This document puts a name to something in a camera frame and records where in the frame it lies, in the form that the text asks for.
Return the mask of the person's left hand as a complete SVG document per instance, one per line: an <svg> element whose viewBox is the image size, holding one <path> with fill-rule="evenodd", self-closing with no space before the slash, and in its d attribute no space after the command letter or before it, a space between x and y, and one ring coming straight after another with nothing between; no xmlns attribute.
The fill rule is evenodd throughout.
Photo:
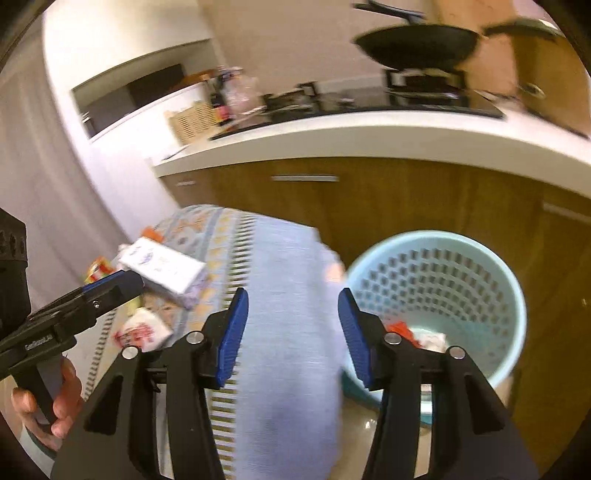
<svg viewBox="0 0 591 480"><path fill-rule="evenodd" d="M60 360L59 389L53 394L47 391L36 369L18 373L11 394L12 406L23 426L52 450L60 448L84 404L82 383L69 359L60 356L51 360L50 372L56 372L57 360Z"/></svg>

